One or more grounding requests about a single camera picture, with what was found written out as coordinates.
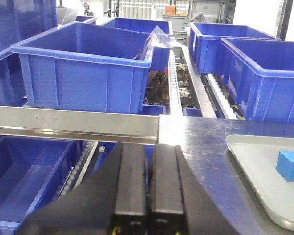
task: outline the blue block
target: blue block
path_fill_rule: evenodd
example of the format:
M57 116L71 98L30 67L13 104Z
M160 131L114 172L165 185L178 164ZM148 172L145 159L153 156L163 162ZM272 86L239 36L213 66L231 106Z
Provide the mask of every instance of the blue block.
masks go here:
M201 110L196 108L183 108L183 115L189 117L202 117Z
M276 170L287 181L294 181L294 151L280 151Z
M166 114L166 107L163 105L143 104L143 109L138 113L140 115Z

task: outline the crate rim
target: crate rim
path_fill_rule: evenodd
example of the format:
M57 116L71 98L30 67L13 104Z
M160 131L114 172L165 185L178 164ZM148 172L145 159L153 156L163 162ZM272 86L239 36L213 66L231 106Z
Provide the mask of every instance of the crate rim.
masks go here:
M8 47L2 51L0 51L0 61L5 59L6 57L12 55L13 52L11 51L11 47Z
M201 32L200 32L200 30L197 28L197 26L196 25L200 25L200 24L205 24L205 25L213 25L213 24L215 24L215 25L223 25L223 26L225 26L225 25L227 25L227 27L230 27L230 25L232 26L232 27L246 27L246 28L251 28L251 29L254 29L254 28L252 28L252 27L249 27L249 26L247 26L247 25L242 25L242 24L227 24L227 23L194 23L194 22L190 22L190 27L191 27L191 29L194 31L194 33L195 33L195 35L197 36L197 37L202 37L202 38L204 38L204 39L216 39L216 37L218 37L218 38L242 38L242 37L236 37L236 36L218 36L218 35L204 35L204 34L202 34ZM265 40L277 40L277 41L281 41L282 39L280 39L280 38L278 38L278 37L275 37L275 36L273 36L273 35L270 35L270 34L268 34L268 33L266 33L266 32L263 32L263 31L261 31L261 30L257 30L258 32L261 32L261 33L263 33L263 34L265 34L265 35L267 35L268 37L270 37L270 38L266 38Z
M294 70L270 70L264 69L257 62L255 62L252 58L247 56L244 52L234 46L229 38L221 38L221 44L230 50L231 53L236 55L244 64L246 64L249 68L255 72L255 74L263 77L276 77L276 78L293 78L294 79ZM273 43L294 43L294 42L286 42L286 41L278 41L278 40L257 40L257 39L249 39L249 38L230 38L231 40L236 41L269 41Z
M103 23L102 26L105 26L109 22L115 21L116 19L121 19L121 21L122 21L122 19L126 19L126 20L136 20L136 21L141 21L141 22L147 22L147 21L157 22L158 21L158 20L146 20L146 19L135 19L135 18L121 18L121 17L117 17L117 18L112 18L111 20ZM169 33L166 33L166 34L173 36L172 22L171 21L160 21L160 22L167 22L169 24ZM150 33L147 33L147 32L140 32L140 31L135 31L135 30L128 30L128 29L124 29L124 28L120 28L120 29L121 30L126 30L126 31L131 31L131 32L150 34Z
M68 52L62 50L52 50L52 49L41 49L37 47L26 47L24 44L30 43L35 41L39 38L42 38L46 35L52 34L58 30L61 30L66 27L70 27L72 25L83 25L85 23L82 22L71 22L67 23L62 26L51 28L45 32L37 34L31 38L25 39L23 41L17 42L11 46L12 52L17 54L26 54L26 55L35 55L35 56L46 56L46 57L53 57L55 59L65 59L65 60L79 60L84 62L94 62L98 64L112 64L112 65L121 65L121 66L135 66L137 68L150 68L152 62L152 56L154 47L149 46L147 52L145 54L144 60L134 60L134 59L125 59L125 58L118 58L112 56L102 56L102 55L94 55L94 54L87 54L87 53L80 53L80 52Z

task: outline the metal surface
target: metal surface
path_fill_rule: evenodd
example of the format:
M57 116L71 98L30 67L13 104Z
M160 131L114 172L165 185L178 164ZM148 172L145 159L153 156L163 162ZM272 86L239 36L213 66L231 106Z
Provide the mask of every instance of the metal surface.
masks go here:
M294 182L275 169L280 151L294 151L294 138L231 135L226 142L268 216L294 231Z
M280 17L280 23L278 27L277 37L281 38L282 40L285 40L286 34L288 31L289 26L289 20L291 16L293 6L293 0L284 0L281 17Z
M211 105L207 92L200 79L200 74L197 72L196 65L191 60L190 52L186 46L182 46L185 61L191 76L191 87L194 89L193 100L200 108L203 117L205 118L217 118L216 113Z
M0 106L0 134L156 143L158 116Z
M180 92L178 88L175 55L173 50L170 50L169 65L168 65L168 82L169 82L169 97L170 97L170 114L183 115Z
M268 217L225 142L231 134L294 138L294 124L165 115L159 124L159 143L181 145L197 180L238 232L294 235Z

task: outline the stainless steel counter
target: stainless steel counter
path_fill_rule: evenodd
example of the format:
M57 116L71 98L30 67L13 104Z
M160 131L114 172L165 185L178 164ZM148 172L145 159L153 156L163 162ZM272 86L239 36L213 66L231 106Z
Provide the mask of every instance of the stainless steel counter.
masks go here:
M180 144L195 176L243 235L294 235L272 222L227 149L231 134L294 138L294 124L161 115L159 143Z

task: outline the gray tray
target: gray tray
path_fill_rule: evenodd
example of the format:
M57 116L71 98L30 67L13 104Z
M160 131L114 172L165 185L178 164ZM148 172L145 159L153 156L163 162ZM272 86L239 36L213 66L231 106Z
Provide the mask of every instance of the gray tray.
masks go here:
M294 182L286 181L275 169L279 151L294 150L294 139L230 135L226 143L268 216L294 231Z

